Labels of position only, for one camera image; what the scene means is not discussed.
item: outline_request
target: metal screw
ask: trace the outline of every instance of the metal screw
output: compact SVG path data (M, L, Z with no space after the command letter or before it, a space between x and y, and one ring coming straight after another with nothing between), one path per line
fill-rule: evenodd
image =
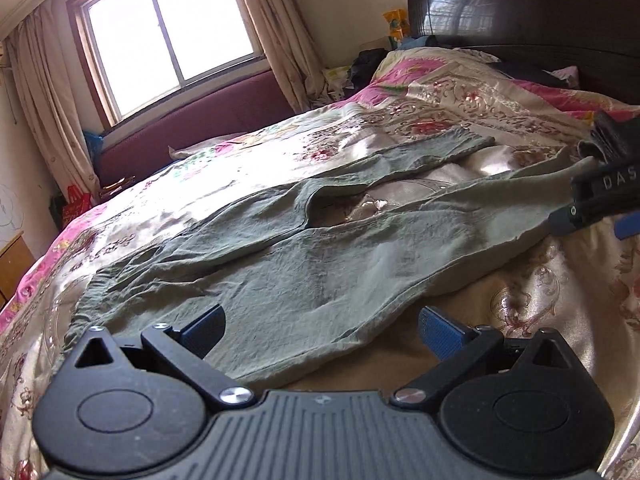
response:
M220 392L220 400L225 404L242 404L251 400L254 393L242 386L232 386Z
M394 393L394 399L405 404L419 404L426 398L427 394L418 388L402 388Z

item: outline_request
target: window pane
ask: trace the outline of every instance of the window pane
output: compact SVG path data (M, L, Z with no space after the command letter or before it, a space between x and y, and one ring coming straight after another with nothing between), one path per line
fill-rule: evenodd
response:
M123 116L178 87L152 0L99 0L89 19Z
M236 0L158 4L185 79L254 51Z

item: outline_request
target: red gift bag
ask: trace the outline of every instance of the red gift bag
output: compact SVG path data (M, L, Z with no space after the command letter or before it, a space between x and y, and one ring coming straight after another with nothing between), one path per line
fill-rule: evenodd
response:
M78 186L73 185L66 188L68 194L68 204L62 208L62 225L66 227L74 218L78 218L82 213L91 209L91 194L83 193Z

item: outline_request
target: wooden window frame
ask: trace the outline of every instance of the wooden window frame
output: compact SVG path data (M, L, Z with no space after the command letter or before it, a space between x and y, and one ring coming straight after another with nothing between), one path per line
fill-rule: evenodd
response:
M88 4L96 1L98 0L68 0L66 2L66 10L68 12L71 32L74 38L74 43L76 44L76 50L78 51L78 57L80 60L80 65L82 66L84 78L86 79L87 85L89 87L89 92L94 101L98 116L100 117L100 122L102 123L104 129L108 130L112 126L115 126L120 121L125 119L125 117L123 117L118 110L118 106L113 98L113 93L111 92L109 81L104 74L104 69L100 62L100 56L95 51L95 38L86 10L88 8ZM169 50L169 55L175 73L178 77L179 84L179 87L177 89L172 89L171 91L167 92L167 94L158 96L158 99L161 99L162 97L173 92L178 92L185 86L195 83L196 81L206 78L207 76L211 76L216 72L226 70L230 66L246 60L259 58L264 55L264 51L262 49L260 41L258 40L258 35L255 31L254 24L250 19L245 0L236 0L236 3L238 4L238 8L240 10L240 15L242 17L242 20L244 21L244 26L246 27L249 36L249 40L251 41L252 47L254 48L254 52L239 59L232 60L224 65L214 67L207 72L194 76L193 78L184 79L184 77L182 76L182 71L180 70L180 66L178 65L178 60L175 56L171 40L166 30L164 19L162 18L162 14L159 10L158 0L152 0L152 2L154 4L154 9L156 10L156 15L159 19L159 25L162 31L162 35ZM146 104L142 108L151 105L153 105L153 103ZM130 112L127 116L133 115L136 111L138 110Z

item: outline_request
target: satin bedspread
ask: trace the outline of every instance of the satin bedspread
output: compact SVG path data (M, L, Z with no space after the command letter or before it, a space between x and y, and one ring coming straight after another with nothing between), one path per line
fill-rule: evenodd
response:
M316 224L364 218L450 184L544 160L587 138L595 110L619 120L640 114L640 107L598 94L510 80L487 60L437 48L391 53L372 84L350 100L203 150L73 221L0 313L0 478L36 480L46 471L31 435L33 409L97 269L251 192L456 124L502 146L328 203ZM547 237L504 268L430 300L462 322L492 324L508 336L531 336L540 326L560 330L614 410L616 435L600 468L612 479L640 478L639 255L640 238L616 240L606 219L569 237ZM289 386L389 394L436 363L416 335L422 306L418 301L371 345Z

